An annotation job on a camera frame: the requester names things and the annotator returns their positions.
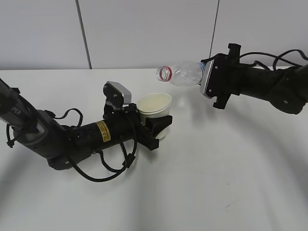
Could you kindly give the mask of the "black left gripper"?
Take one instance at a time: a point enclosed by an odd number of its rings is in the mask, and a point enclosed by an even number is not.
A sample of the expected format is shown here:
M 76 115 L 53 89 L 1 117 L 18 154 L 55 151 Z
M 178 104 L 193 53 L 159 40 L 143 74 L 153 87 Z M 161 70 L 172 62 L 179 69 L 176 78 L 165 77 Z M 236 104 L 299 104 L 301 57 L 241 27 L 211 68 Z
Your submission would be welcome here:
M 113 131 L 111 137 L 122 141 L 133 139 L 150 151 L 159 147 L 159 134 L 172 124 L 172 116 L 166 115 L 145 120 L 142 125 L 136 104 L 114 109 L 112 106 L 104 106 L 103 118 Z

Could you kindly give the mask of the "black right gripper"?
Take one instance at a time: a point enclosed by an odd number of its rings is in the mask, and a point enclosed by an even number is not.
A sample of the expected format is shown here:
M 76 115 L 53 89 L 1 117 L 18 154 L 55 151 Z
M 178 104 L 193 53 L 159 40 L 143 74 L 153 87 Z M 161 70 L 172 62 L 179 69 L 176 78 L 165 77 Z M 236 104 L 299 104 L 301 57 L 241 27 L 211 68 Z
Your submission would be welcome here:
M 202 60 L 204 64 L 214 60 L 207 93 L 216 98 L 213 107 L 217 109 L 224 109 L 232 94 L 247 95 L 242 82 L 245 65 L 240 63 L 241 45 L 230 43 L 228 48 L 228 54 L 218 53 L 212 58 Z

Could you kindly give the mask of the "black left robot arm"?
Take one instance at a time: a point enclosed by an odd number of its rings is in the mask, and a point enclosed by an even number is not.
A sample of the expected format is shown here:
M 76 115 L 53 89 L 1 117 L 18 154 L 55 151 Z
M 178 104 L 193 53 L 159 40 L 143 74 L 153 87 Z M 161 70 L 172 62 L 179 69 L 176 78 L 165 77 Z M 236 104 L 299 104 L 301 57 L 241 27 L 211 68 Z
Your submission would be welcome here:
M 159 146 L 158 135 L 172 123 L 172 116 L 161 115 L 141 121 L 131 92 L 120 83 L 108 81 L 103 119 L 76 126 L 60 125 L 51 111 L 34 108 L 18 88 L 0 84 L 0 118 L 6 123 L 7 144 L 16 142 L 44 157 L 50 167 L 65 170 L 94 153 L 133 140 L 149 150 Z

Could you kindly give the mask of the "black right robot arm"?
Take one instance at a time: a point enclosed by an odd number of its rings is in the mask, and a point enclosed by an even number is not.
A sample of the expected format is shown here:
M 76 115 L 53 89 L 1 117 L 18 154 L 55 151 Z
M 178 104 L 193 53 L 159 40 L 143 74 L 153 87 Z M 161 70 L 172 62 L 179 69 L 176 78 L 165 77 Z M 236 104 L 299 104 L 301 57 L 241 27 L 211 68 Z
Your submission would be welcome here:
M 203 59 L 205 64 L 200 92 L 216 98 L 213 106 L 224 109 L 231 95 L 246 95 L 269 102 L 287 114 L 299 114 L 308 102 L 308 67 L 284 59 L 286 51 L 269 68 L 260 61 L 242 64 L 241 46 L 230 43 L 228 54 Z

